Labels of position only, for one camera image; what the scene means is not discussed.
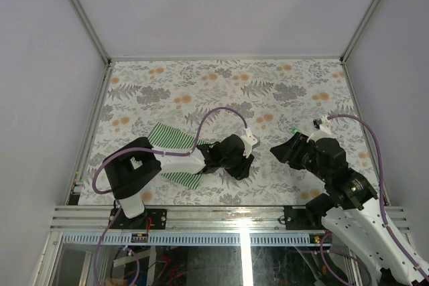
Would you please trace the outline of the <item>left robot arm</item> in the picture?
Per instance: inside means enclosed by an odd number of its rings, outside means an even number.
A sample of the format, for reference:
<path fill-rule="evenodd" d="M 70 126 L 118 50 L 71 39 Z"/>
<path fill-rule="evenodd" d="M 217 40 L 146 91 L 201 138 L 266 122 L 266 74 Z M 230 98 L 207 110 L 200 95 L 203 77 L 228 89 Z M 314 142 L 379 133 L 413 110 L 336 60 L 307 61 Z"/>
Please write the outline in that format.
<path fill-rule="evenodd" d="M 155 176 L 166 173 L 212 174 L 224 169 L 231 177 L 249 176 L 254 160 L 253 148 L 259 140 L 247 130 L 242 136 L 230 135 L 221 142 L 200 144 L 190 152 L 154 147 L 141 137 L 108 156 L 102 163 L 111 191 L 119 202 L 123 220 L 131 228 L 141 228 L 147 220 L 140 191 Z"/>

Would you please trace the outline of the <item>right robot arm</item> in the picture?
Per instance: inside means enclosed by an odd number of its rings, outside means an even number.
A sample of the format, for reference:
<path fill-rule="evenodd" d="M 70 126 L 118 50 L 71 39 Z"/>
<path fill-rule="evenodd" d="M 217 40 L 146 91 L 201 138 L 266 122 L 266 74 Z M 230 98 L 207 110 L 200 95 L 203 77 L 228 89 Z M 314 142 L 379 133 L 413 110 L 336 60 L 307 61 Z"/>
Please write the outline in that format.
<path fill-rule="evenodd" d="M 270 151 L 279 162 L 305 169 L 324 183 L 325 192 L 306 204 L 310 227 L 332 232 L 379 284 L 428 284 L 428 262 L 381 209 L 378 193 L 349 165 L 336 139 L 315 141 L 297 132 Z"/>

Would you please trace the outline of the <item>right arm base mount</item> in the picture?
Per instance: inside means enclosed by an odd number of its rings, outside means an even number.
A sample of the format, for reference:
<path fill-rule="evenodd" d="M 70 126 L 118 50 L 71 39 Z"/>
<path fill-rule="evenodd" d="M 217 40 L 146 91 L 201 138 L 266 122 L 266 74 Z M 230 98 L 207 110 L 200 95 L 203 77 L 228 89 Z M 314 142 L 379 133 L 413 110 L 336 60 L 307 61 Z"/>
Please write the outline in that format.
<path fill-rule="evenodd" d="M 324 230 L 322 208 L 307 206 L 284 206 L 284 225 L 286 230 Z"/>

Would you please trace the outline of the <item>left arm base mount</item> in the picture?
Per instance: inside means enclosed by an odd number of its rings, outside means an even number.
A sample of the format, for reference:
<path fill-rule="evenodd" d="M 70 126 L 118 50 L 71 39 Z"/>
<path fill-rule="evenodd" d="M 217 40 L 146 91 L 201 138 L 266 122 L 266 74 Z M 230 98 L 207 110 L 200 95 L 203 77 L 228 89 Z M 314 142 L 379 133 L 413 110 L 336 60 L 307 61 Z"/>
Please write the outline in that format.
<path fill-rule="evenodd" d="M 162 208 L 146 208 L 143 214 L 135 218 L 126 217 L 125 213 L 113 208 L 109 216 L 112 229 L 122 230 L 165 230 L 168 211 Z"/>

